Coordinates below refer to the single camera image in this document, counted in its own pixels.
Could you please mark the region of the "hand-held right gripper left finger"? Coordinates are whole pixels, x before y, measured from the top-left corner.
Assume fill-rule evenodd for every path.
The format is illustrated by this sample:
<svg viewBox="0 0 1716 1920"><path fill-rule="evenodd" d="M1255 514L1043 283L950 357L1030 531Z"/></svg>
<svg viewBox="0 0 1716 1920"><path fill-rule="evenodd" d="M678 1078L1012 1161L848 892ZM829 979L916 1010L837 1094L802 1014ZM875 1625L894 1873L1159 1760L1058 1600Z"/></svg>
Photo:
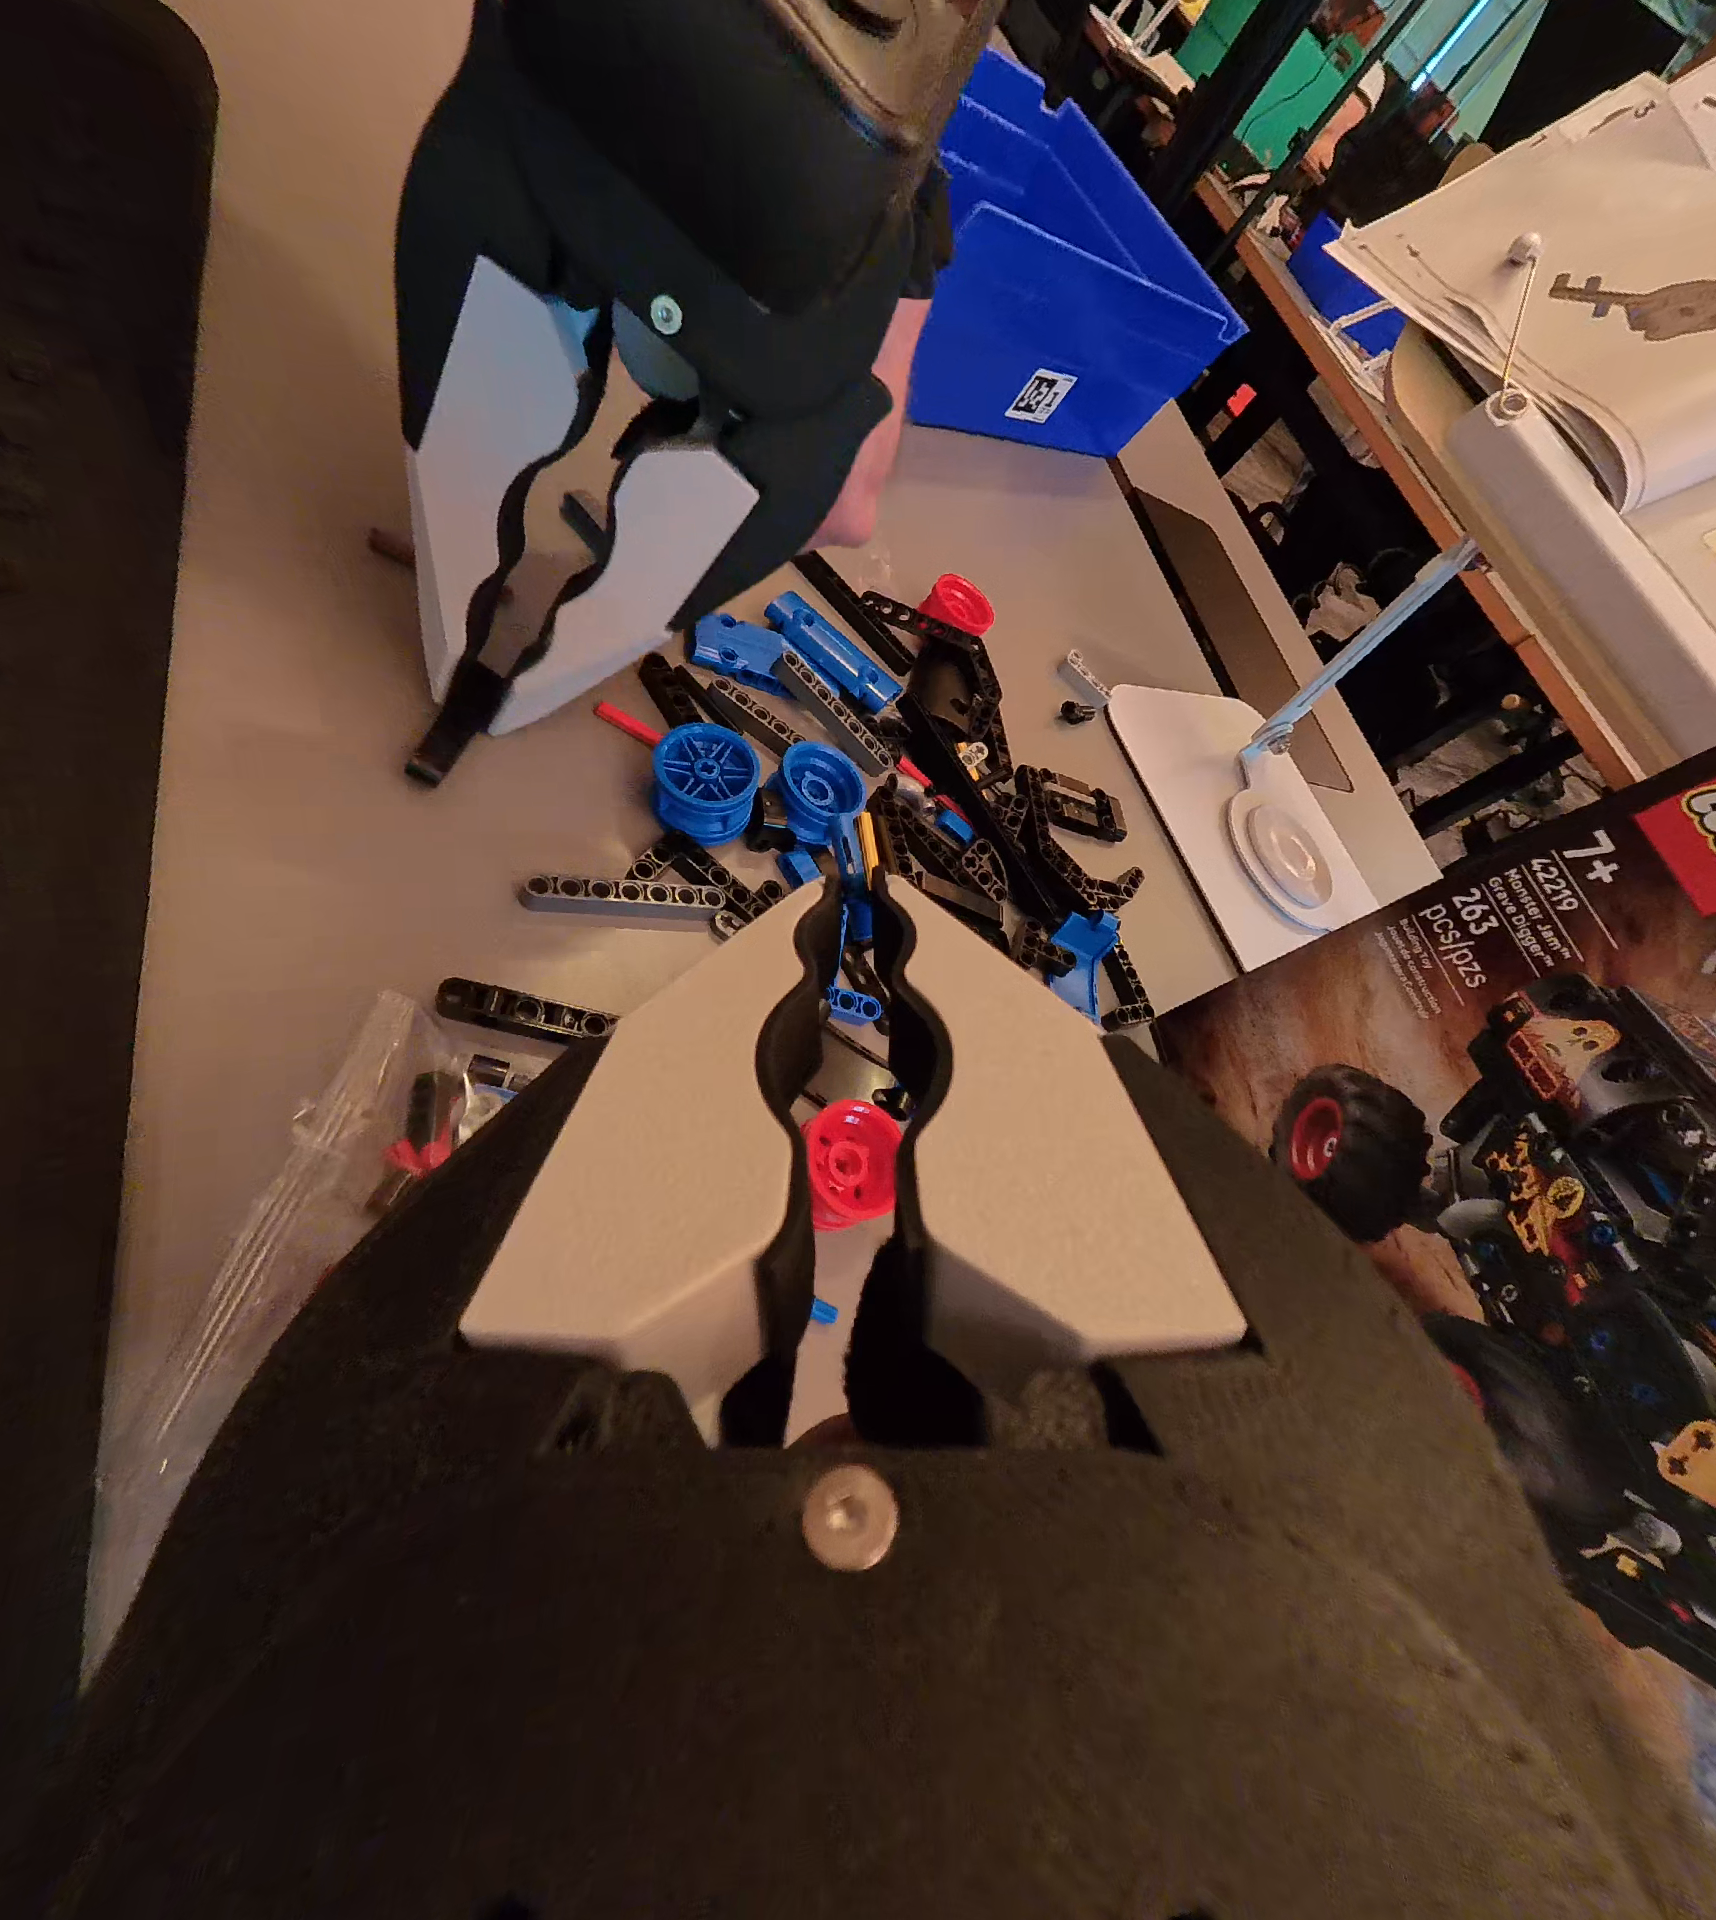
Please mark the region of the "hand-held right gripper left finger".
<svg viewBox="0 0 1716 1920"><path fill-rule="evenodd" d="M797 1095L841 931L817 880L617 1020L466 1303L474 1347L673 1379L784 1438L815 1240Z"/></svg>

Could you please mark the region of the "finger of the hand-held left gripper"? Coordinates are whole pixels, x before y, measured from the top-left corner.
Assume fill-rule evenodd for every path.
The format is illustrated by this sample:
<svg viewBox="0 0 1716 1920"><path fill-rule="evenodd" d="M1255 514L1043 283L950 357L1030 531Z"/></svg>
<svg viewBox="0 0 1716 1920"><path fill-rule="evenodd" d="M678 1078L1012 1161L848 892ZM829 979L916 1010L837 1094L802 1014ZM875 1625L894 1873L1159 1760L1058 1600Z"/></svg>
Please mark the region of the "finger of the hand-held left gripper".
<svg viewBox="0 0 1716 1920"><path fill-rule="evenodd" d="M560 585L485 731L527 728L655 649L756 506L756 485L716 443L636 452L609 496L603 545Z"/></svg>
<svg viewBox="0 0 1716 1920"><path fill-rule="evenodd" d="M511 672L485 648L525 549L529 490L603 395L606 307L544 295L480 254L406 453L420 643L441 707L504 706Z"/></svg>

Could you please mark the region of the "blue angled shell panel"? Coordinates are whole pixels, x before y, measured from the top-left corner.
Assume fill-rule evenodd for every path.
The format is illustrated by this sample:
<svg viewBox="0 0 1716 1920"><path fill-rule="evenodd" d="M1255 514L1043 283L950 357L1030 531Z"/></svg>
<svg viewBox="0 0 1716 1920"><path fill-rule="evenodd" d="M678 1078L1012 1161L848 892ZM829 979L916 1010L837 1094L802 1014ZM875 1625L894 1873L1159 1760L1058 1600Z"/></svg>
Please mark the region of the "blue angled shell panel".
<svg viewBox="0 0 1716 1920"><path fill-rule="evenodd" d="M788 649L788 637L779 630L726 612L700 615L686 637L686 655L691 664L747 688L778 694L786 692L778 666Z"/></svg>

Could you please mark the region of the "blue L-shaped beam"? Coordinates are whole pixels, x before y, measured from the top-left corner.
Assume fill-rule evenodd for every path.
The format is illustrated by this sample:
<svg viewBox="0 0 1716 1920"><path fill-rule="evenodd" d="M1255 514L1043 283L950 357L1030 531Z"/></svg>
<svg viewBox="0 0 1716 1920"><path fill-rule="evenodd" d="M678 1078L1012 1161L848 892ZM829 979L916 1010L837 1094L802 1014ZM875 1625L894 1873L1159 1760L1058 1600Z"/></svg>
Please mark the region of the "blue L-shaped beam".
<svg viewBox="0 0 1716 1920"><path fill-rule="evenodd" d="M839 934L837 968L826 1006L829 1015L845 1025L874 1025L886 1015L883 987L871 966L875 915L861 820L860 812L836 818L827 841L839 899Z"/></svg>

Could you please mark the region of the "black beam chassis assembly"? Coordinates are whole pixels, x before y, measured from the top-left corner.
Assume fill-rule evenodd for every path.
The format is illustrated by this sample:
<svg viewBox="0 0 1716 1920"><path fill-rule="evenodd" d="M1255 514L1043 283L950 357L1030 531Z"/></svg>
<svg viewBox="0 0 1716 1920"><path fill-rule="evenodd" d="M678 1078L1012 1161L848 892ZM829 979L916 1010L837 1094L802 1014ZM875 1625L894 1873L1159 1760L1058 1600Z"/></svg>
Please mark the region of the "black beam chassis assembly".
<svg viewBox="0 0 1716 1920"><path fill-rule="evenodd" d="M1140 868L1093 876L1064 846L1064 836L1122 843L1122 805L1103 787L1018 760L1008 733L1009 763L989 778L980 745L951 745L924 707L901 703L921 661L950 659L1000 684L986 639L874 589L861 592L860 612L863 635L891 642L903 658L895 668L901 694L894 725L907 766L881 780L866 808L881 873L906 882L1050 984L1069 966L1069 953L1050 941L1052 931L1072 914L1117 915L1141 885ZM1103 968L1133 982L1119 943Z"/></svg>

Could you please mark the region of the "grey desk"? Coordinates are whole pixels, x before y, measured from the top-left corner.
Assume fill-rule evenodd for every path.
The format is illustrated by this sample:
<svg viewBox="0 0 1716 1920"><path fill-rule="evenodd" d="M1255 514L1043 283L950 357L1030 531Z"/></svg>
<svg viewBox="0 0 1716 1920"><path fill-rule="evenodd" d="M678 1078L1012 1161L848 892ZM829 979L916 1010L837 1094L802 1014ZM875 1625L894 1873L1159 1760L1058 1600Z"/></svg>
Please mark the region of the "grey desk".
<svg viewBox="0 0 1716 1920"><path fill-rule="evenodd" d="M104 1440L197 1320L294 1119L376 996L443 975L624 1014L713 945L525 912L532 871L608 873L650 838L643 752L609 688L406 778L431 701L406 531L392 247L414 138L470 4L170 4L218 81L173 646L151 838ZM1143 868L1126 945L1157 1012L1231 973L1103 721L1058 721L1066 652L1109 684L1217 692L1119 467L907 428L874 542L831 561L916 602L955 571L994 604L1021 760L1109 787Z"/></svg>

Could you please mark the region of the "blue curved shell panel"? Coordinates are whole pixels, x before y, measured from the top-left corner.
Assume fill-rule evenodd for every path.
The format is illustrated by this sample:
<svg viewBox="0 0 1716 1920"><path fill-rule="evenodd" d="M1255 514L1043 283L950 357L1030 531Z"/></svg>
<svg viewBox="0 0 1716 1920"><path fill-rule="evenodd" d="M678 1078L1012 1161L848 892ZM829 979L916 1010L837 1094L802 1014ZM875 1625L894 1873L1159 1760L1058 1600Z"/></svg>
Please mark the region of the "blue curved shell panel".
<svg viewBox="0 0 1716 1920"><path fill-rule="evenodd" d="M788 589L768 599L765 618L786 648L836 688L848 706L879 714L899 700L901 682L800 592Z"/></svg>

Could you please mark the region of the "long black beam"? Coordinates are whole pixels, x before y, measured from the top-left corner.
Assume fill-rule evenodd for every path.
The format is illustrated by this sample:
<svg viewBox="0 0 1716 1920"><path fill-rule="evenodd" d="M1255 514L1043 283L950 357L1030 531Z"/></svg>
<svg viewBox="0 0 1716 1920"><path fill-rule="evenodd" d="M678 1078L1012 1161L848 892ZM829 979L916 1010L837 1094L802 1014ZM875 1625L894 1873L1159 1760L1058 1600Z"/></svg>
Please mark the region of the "long black beam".
<svg viewBox="0 0 1716 1920"><path fill-rule="evenodd" d="M617 1023L608 1012L467 975L438 984L434 1012L453 1023L538 1043L599 1042Z"/></svg>

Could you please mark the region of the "blue wheel hub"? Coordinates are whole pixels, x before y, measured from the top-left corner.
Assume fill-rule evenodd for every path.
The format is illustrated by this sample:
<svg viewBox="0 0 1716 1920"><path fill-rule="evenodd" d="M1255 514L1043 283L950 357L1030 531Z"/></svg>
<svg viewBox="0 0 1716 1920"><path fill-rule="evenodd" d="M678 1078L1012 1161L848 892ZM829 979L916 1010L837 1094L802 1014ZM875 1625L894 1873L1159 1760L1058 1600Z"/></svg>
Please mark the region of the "blue wheel hub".
<svg viewBox="0 0 1716 1920"><path fill-rule="evenodd" d="M841 750L809 740L784 750L768 792L802 850L829 847L869 799L861 770Z"/></svg>
<svg viewBox="0 0 1716 1920"><path fill-rule="evenodd" d="M753 744L717 724L670 728L651 750L654 814L663 829L684 833L702 850L743 836L762 783Z"/></svg>

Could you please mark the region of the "small bag of red parts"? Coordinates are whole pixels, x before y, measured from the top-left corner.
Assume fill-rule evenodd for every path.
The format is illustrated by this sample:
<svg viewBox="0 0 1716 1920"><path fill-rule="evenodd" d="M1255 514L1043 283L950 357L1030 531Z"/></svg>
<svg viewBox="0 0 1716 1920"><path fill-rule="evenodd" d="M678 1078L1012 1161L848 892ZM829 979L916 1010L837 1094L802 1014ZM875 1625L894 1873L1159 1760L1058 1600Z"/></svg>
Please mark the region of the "small bag of red parts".
<svg viewBox="0 0 1716 1920"><path fill-rule="evenodd" d="M563 1046L443 1020L434 999L379 992L329 1084L294 1119L282 1164L197 1307L109 1428L100 1491L165 1512L323 1277Z"/></svg>

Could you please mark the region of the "grey long beam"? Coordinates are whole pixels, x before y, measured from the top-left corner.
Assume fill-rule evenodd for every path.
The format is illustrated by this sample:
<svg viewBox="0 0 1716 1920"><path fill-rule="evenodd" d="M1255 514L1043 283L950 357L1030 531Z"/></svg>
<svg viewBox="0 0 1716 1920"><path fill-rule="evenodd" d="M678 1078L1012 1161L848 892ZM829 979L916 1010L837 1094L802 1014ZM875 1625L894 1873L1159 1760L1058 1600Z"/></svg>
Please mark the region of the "grey long beam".
<svg viewBox="0 0 1716 1920"><path fill-rule="evenodd" d="M732 912L717 885L632 876L533 873L515 887L518 904L538 915L615 926L709 926Z"/></svg>

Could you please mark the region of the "blue plastic bin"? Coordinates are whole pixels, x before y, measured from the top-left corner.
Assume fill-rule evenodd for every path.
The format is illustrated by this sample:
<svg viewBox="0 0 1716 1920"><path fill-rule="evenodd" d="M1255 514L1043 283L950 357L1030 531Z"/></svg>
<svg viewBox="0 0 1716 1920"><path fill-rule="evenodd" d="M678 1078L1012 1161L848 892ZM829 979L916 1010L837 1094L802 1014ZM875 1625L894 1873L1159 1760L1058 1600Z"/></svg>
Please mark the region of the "blue plastic bin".
<svg viewBox="0 0 1716 1920"><path fill-rule="evenodd" d="M982 51L940 138L953 212L989 204L1064 245L1182 290L1195 261L1073 101L1050 108L1041 78Z"/></svg>
<svg viewBox="0 0 1716 1920"><path fill-rule="evenodd" d="M1248 328L1131 177L1043 185L965 212L907 419L1109 458Z"/></svg>

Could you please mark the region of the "pile of loose building parts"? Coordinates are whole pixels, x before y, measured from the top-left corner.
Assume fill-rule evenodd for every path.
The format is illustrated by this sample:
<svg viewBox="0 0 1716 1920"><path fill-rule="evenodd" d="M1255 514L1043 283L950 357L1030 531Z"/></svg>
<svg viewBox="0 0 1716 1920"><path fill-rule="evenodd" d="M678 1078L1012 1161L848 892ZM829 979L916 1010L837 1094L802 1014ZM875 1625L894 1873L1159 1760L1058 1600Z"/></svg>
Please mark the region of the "pile of loose building parts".
<svg viewBox="0 0 1716 1920"><path fill-rule="evenodd" d="M1119 846L1124 808L1014 755L986 593L946 571L901 602L854 588L817 553L796 571L804 588L759 618L706 614L679 658L636 659L657 725L596 707L654 755L660 841L632 861L627 887L709 887L728 938L827 880L843 895L829 1015L883 1025L874 887L894 876L1102 1031L1152 1025L1119 924L1141 869L1093 873L1069 847Z"/></svg>

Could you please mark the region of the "printed toy set box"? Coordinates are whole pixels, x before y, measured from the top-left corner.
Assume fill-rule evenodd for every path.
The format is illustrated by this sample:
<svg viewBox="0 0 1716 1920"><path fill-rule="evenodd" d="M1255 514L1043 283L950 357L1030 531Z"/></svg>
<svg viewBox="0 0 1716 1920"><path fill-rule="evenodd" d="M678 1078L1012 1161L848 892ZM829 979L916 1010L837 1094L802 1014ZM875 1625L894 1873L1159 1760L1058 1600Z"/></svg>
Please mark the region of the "printed toy set box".
<svg viewBox="0 0 1716 1920"><path fill-rule="evenodd" d="M1443 1310L1572 1597L1716 1689L1716 745L1153 1040Z"/></svg>

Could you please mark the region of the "open instruction booklet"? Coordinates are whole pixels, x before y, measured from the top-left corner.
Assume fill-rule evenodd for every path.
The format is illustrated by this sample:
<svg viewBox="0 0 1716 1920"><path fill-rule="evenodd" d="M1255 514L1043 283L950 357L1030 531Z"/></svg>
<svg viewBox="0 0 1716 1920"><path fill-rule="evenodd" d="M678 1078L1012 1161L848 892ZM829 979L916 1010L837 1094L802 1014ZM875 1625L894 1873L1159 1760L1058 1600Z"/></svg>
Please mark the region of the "open instruction booklet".
<svg viewBox="0 0 1716 1920"><path fill-rule="evenodd" d="M1328 255L1520 389L1616 508L1716 476L1716 59L1595 96Z"/></svg>

